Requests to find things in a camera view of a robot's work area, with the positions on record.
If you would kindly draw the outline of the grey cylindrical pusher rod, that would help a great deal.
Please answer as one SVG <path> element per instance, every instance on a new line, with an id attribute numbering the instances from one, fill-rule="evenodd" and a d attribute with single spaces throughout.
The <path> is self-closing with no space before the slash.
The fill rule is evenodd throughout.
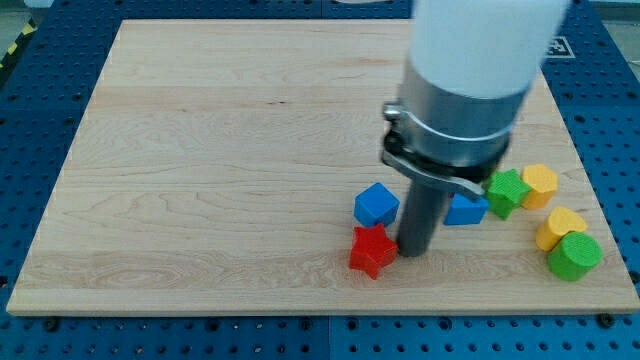
<path id="1" fill-rule="evenodd" d="M 448 197 L 447 192 L 411 182 L 396 239 L 401 256 L 418 257 L 427 251 Z"/>

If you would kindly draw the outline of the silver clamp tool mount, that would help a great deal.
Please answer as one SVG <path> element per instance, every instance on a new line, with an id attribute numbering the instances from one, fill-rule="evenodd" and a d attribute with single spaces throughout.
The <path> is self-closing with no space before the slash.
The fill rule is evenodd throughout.
<path id="1" fill-rule="evenodd" d="M 390 128 L 381 161 L 409 178 L 407 198 L 485 195 L 511 139 L 527 91 L 478 98 L 445 90 L 407 61 L 397 99 L 383 105 Z"/>

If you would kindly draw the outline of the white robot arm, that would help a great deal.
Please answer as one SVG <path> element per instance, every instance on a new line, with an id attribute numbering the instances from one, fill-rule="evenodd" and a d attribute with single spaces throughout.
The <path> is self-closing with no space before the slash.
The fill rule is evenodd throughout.
<path id="1" fill-rule="evenodd" d="M 381 160 L 410 179 L 396 241 L 423 255 L 451 194 L 483 196 L 569 0 L 419 1 Z"/>

